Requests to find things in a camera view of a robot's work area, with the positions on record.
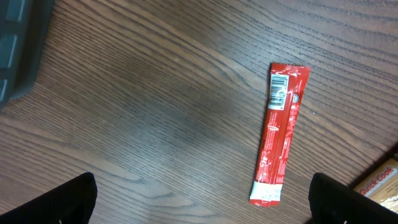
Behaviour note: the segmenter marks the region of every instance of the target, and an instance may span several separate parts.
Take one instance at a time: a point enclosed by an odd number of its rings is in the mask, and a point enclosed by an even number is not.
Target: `red wrapper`
[[[273,63],[270,97],[250,203],[278,205],[287,157],[311,68]]]

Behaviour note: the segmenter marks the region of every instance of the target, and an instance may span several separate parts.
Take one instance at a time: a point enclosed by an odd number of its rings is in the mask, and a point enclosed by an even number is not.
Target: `cardboard box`
[[[398,160],[389,159],[354,188],[361,195],[398,213]]]

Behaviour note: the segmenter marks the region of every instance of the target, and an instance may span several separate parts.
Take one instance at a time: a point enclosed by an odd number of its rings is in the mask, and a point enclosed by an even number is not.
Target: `barcode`
[[[271,75],[271,90],[268,108],[273,110],[283,110],[287,94],[288,75]]]

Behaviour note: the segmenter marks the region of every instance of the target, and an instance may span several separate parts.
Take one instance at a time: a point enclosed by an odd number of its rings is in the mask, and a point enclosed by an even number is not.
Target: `wood grain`
[[[303,223],[398,138],[398,3],[57,0],[0,114],[0,213],[90,171],[91,223]],[[282,202],[248,204],[271,62],[313,68]]]

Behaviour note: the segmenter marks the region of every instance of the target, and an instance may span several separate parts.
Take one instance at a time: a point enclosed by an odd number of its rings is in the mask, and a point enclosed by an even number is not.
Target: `white label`
[[[271,74],[270,100],[268,108],[273,110],[283,110],[287,95],[287,85],[289,84],[288,75]]]
[[[266,184],[254,181],[250,199],[265,201],[280,201],[282,184]]]

